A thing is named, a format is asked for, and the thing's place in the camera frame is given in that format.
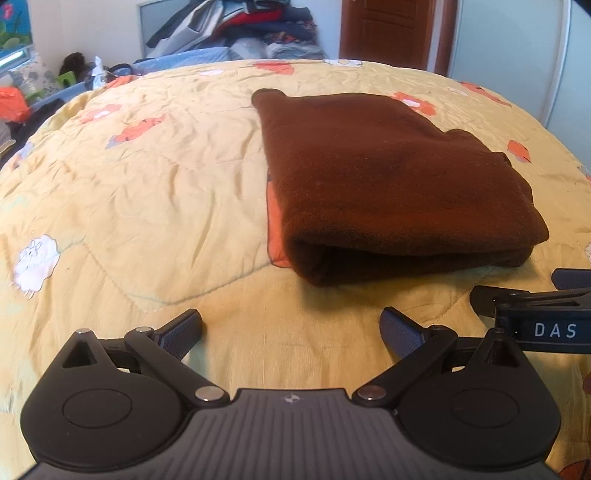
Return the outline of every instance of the printed pattern on bedspread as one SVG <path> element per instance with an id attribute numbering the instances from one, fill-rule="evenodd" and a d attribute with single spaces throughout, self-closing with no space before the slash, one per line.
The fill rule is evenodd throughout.
<path id="1" fill-rule="evenodd" d="M 277 268 L 289 263 L 251 105 L 264 87 L 392 96 L 443 130 L 470 131 L 529 182 L 550 240 L 514 270 L 304 284 Z M 529 114 L 473 84 L 358 61 L 237 61 L 151 74 L 67 104 L 0 171 L 0 225 L 0 480 L 8 480 L 33 462 L 22 405 L 75 329 L 117 338 L 194 307 L 207 335 L 186 361 L 232 394 L 351 392 L 392 364 L 379 337 L 383 307 L 478 336 L 490 325 L 469 306 L 474 285 L 547 291 L 555 268 L 591 268 L 591 174 Z M 591 358 L 528 357 L 563 416 L 548 463 L 557 472 L 584 465 Z"/>

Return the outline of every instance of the brown folded blanket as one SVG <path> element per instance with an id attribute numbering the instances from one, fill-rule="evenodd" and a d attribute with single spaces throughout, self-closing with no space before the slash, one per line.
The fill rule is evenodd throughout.
<path id="1" fill-rule="evenodd" d="M 317 285 L 517 267 L 548 240 L 504 153 L 402 102 L 262 89 L 259 112 L 285 254 Z"/>

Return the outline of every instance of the gray ribbed panel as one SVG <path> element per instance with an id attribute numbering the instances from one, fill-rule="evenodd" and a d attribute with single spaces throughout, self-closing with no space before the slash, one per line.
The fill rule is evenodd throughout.
<path id="1" fill-rule="evenodd" d="M 288 402 L 292 394 L 300 399 Z M 511 473 L 462 471 L 410 444 L 391 415 L 343 390 L 242 390 L 202 410 L 172 447 L 108 473 L 34 468 L 25 480 L 557 480 L 539 463 Z"/>

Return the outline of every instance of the brown door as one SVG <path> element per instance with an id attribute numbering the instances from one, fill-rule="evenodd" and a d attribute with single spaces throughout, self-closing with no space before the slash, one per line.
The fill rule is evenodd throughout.
<path id="1" fill-rule="evenodd" d="M 343 0 L 340 56 L 425 69 L 435 0 Z"/>

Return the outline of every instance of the yellow bedspread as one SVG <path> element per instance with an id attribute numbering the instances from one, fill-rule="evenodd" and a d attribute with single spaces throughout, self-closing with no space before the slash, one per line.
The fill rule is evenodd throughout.
<path id="1" fill-rule="evenodd" d="M 263 87 L 391 95 L 443 130 L 468 130 L 530 183 L 550 240 L 515 270 L 303 283 L 269 260 L 267 163 L 251 106 Z M 474 285 L 554 290 L 555 268 L 590 268 L 591 174 L 529 114 L 474 85 L 358 61 L 239 61 L 67 104 L 0 172 L 0 226 L 0 479 L 9 480 L 33 462 L 22 405 L 75 329 L 117 338 L 194 307 L 206 336 L 186 361 L 231 394 L 351 392 L 392 364 L 378 330 L 384 306 L 478 336 L 490 324 L 470 308 Z M 548 459 L 560 471 L 590 456 L 591 356 L 528 357 L 562 412 Z"/>

